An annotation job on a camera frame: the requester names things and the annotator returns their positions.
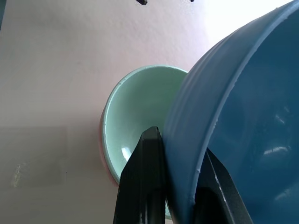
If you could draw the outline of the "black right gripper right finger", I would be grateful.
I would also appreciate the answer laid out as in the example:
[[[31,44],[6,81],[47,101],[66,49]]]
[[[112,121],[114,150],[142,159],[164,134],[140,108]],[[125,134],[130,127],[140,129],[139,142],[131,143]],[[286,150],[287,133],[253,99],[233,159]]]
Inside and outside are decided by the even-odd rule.
[[[209,149],[198,178],[192,224],[253,224],[229,172]]]

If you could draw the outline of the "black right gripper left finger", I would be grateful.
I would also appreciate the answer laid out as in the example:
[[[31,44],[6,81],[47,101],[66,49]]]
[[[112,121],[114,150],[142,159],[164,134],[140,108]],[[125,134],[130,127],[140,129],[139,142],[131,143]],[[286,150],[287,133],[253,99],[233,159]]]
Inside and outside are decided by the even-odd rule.
[[[165,224],[164,145],[158,127],[145,130],[120,177],[113,224]]]

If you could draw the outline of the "blue plastic bowl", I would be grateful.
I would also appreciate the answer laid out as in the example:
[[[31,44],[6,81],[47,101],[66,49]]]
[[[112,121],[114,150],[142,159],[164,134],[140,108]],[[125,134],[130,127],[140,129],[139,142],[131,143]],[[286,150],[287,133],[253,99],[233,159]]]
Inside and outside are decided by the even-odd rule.
[[[163,141],[176,223],[190,224],[206,149],[254,224],[299,224],[299,0],[214,45],[185,77]]]

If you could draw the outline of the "green plastic bowl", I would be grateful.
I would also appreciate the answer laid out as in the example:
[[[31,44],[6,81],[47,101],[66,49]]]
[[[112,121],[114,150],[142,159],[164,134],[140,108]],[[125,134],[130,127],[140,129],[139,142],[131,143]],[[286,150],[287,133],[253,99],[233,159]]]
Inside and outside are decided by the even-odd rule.
[[[119,180],[141,134],[152,126],[162,134],[186,74],[172,66],[142,67],[126,75],[112,90],[104,108],[104,130],[107,152]]]

